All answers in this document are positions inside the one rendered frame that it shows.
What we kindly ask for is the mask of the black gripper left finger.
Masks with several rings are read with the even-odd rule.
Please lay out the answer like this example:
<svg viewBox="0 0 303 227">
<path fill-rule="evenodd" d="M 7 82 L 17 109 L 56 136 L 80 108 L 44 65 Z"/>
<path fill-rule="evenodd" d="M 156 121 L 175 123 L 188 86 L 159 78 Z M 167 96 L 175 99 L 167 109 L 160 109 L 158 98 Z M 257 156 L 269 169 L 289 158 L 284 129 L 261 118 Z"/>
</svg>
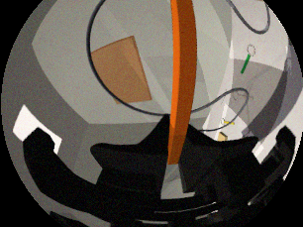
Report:
<svg viewBox="0 0 303 227">
<path fill-rule="evenodd" d="M 162 190 L 168 158 L 170 115 L 163 114 L 153 130 L 136 145 L 96 144 L 90 147 L 92 157 L 102 167 L 111 170 L 155 175 L 155 191 Z"/>
</svg>

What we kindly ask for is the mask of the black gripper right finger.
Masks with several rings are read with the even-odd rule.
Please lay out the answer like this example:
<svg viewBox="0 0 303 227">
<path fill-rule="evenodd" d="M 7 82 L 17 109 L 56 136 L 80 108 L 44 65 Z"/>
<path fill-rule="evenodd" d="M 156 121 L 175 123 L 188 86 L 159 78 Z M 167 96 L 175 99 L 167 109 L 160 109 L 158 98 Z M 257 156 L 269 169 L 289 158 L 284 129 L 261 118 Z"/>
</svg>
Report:
<svg viewBox="0 0 303 227">
<path fill-rule="evenodd" d="M 257 141 L 257 136 L 248 136 L 240 140 L 216 141 L 188 124 L 185 144 L 182 146 L 180 161 L 177 162 L 182 194 L 195 192 L 193 187 L 200 184 L 200 181 L 214 169 L 218 162 L 253 151 Z"/>
</svg>

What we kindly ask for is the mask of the tan rectangular block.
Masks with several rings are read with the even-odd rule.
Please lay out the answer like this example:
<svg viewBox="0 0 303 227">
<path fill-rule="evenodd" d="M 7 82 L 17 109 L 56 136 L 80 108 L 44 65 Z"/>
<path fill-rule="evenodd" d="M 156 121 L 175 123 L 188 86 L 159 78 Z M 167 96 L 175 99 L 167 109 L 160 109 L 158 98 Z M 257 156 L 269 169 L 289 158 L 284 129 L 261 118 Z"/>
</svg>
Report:
<svg viewBox="0 0 303 227">
<path fill-rule="evenodd" d="M 228 141 L 228 136 L 224 132 L 219 132 L 218 141 Z"/>
</svg>

